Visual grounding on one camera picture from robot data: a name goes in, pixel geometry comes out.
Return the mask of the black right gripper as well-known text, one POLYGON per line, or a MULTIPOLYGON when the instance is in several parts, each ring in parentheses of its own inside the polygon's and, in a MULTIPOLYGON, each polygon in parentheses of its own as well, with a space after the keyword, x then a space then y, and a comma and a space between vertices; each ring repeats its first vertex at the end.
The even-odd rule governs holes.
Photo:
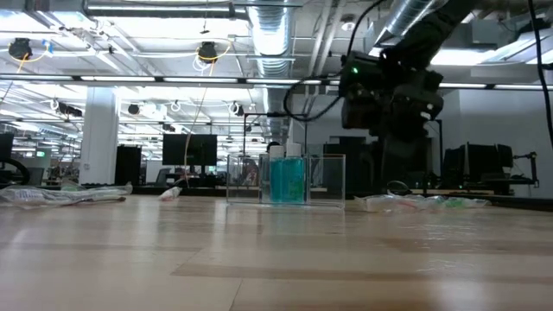
MULTIPOLYGON (((424 125, 442 111, 443 98, 438 94, 442 80, 435 71, 408 68, 384 56, 352 51, 342 59, 341 125, 384 138, 380 171, 383 194, 390 182, 403 177, 407 156, 403 142, 426 136, 424 125)), ((432 140, 424 138, 408 164, 406 184, 411 189, 428 189, 432 172, 432 140)))

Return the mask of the green and white toothbrush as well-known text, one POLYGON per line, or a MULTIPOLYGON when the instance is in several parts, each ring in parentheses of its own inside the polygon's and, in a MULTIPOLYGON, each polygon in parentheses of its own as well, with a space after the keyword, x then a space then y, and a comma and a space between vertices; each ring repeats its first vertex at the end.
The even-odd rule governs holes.
POLYGON ((433 209, 471 209, 482 208, 491 204, 488 200, 445 196, 429 197, 425 199, 425 202, 429 208, 433 209))

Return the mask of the blue mouthwash bottle white cap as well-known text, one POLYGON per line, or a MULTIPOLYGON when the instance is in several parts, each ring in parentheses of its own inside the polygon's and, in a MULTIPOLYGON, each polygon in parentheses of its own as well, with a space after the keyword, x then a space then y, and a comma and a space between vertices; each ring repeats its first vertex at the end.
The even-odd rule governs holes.
POLYGON ((270 158, 270 201, 283 201, 283 160, 285 148, 273 146, 269 152, 270 158))
POLYGON ((304 201, 304 166, 301 144, 289 143, 284 162, 286 174, 285 200, 288 203, 300 204, 304 201))

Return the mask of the clear plastic bag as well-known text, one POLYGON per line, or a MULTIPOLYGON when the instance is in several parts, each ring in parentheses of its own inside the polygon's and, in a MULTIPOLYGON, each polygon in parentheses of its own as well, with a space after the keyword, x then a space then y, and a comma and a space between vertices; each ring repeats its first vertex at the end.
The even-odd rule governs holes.
POLYGON ((9 186, 0 189, 0 206, 43 207, 71 206, 79 203, 121 201, 132 193, 133 186, 73 188, 72 190, 49 190, 38 187, 9 186))

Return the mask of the black low cabinet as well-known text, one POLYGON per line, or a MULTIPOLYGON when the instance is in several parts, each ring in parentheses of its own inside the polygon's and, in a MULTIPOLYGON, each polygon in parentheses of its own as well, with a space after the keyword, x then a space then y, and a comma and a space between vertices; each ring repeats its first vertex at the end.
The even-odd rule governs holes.
POLYGON ((339 136, 323 145, 323 186, 329 194, 358 195, 374 191, 372 146, 361 136, 339 136))

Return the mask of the black robot workstation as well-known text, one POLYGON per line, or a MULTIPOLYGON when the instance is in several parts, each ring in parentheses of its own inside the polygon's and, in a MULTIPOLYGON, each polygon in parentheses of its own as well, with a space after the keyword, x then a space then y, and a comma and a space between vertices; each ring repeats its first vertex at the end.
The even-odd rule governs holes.
POLYGON ((486 190, 497 195, 513 195, 512 186, 539 188, 537 178, 537 153, 514 155, 512 148, 504 144, 482 145, 466 143, 457 149, 447 149, 442 162, 440 187, 486 190), (514 174, 516 160, 530 162, 531 172, 514 174))

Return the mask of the clear acrylic organizer box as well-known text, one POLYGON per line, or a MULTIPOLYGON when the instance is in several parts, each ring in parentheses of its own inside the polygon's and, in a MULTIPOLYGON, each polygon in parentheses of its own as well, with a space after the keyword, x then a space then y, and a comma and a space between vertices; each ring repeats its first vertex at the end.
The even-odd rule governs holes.
POLYGON ((229 155, 226 201, 267 207, 330 207, 346 201, 346 157, 229 155))

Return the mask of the black monitor screen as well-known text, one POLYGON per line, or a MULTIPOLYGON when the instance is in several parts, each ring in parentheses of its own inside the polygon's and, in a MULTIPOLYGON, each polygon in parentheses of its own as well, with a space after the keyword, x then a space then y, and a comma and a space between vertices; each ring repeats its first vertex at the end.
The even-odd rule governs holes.
POLYGON ((218 140, 216 135, 164 134, 162 164, 215 166, 218 140))

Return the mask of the black tall cabinet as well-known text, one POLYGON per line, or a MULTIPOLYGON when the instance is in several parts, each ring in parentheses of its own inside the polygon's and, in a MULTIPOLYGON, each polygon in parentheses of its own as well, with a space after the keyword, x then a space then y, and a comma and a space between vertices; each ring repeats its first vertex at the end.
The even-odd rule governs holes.
POLYGON ((142 149, 137 146, 120 145, 117 149, 115 184, 139 185, 142 149))

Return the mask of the white square pillar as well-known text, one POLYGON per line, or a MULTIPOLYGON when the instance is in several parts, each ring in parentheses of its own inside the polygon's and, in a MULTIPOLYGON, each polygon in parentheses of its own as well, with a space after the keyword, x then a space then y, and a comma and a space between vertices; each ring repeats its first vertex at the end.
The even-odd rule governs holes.
POLYGON ((88 86, 80 151, 79 183, 115 180, 120 104, 114 88, 88 86))

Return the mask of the black aluminium table frame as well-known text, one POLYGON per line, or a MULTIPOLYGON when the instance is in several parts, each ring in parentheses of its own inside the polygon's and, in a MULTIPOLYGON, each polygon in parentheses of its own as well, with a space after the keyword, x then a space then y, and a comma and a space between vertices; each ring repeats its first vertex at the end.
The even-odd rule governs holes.
MULTIPOLYGON (((4 189, 9 186, 8 184, 0 184, 0 189, 4 189)), ((92 187, 86 188, 96 188, 100 187, 94 185, 92 187)), ((49 190, 63 190, 61 187, 38 187, 49 190)), ((77 188, 77 186, 71 186, 68 190, 77 188)), ((133 187, 132 193, 135 195, 158 195, 162 194, 167 189, 165 187, 133 187)), ((514 197, 514 196, 502 196, 495 194, 481 194, 476 192, 444 192, 440 193, 438 191, 427 191, 424 193, 421 189, 417 189, 412 195, 420 195, 424 198, 429 198, 433 196, 445 196, 445 197, 464 197, 469 199, 482 199, 488 200, 493 206, 503 206, 508 208, 523 209, 523 210, 532 210, 532 211, 541 211, 553 213, 553 199, 547 198, 530 198, 530 197, 514 197)), ((225 187, 222 188, 185 188, 181 190, 181 196, 197 196, 197 197, 215 197, 223 198, 228 197, 231 201, 240 201, 240 202, 250 202, 258 201, 262 199, 262 195, 259 191, 253 187, 248 189, 234 189, 228 190, 225 187)))

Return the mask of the black rig frame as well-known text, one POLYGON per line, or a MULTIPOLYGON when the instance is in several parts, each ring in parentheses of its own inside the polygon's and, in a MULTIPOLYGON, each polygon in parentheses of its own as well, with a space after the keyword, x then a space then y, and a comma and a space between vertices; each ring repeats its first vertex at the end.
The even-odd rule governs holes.
POLYGON ((243 116, 242 130, 242 154, 245 156, 246 151, 246 136, 254 127, 260 127, 262 130, 268 129, 268 138, 276 140, 280 144, 286 143, 294 121, 300 122, 307 115, 297 113, 286 113, 282 111, 273 112, 246 112, 243 116))

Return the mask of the silver ventilation duct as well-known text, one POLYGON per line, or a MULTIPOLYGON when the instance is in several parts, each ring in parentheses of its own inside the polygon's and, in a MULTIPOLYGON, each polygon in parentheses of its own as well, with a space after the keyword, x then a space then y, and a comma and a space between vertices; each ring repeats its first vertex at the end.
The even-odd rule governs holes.
MULTIPOLYGON (((291 8, 278 6, 251 6, 247 9, 251 21, 251 38, 257 62, 257 76, 265 79, 283 79, 291 75, 290 56, 292 17, 291 8)), ((264 111, 283 112, 283 86, 263 89, 264 111)), ((267 117, 268 138, 284 144, 289 134, 288 117, 267 117)))
POLYGON ((387 16, 377 22, 376 43, 401 37, 416 22, 448 0, 394 0, 387 16))

